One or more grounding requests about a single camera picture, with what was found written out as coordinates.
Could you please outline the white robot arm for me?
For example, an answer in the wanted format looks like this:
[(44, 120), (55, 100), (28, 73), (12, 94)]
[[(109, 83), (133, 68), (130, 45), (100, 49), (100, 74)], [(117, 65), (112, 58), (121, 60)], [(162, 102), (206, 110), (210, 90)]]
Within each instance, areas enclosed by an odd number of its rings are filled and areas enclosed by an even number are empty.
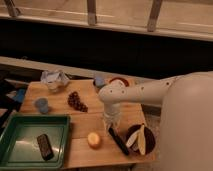
[(126, 86), (115, 80), (99, 91), (104, 113), (136, 102), (161, 108), (156, 171), (213, 171), (213, 71)]

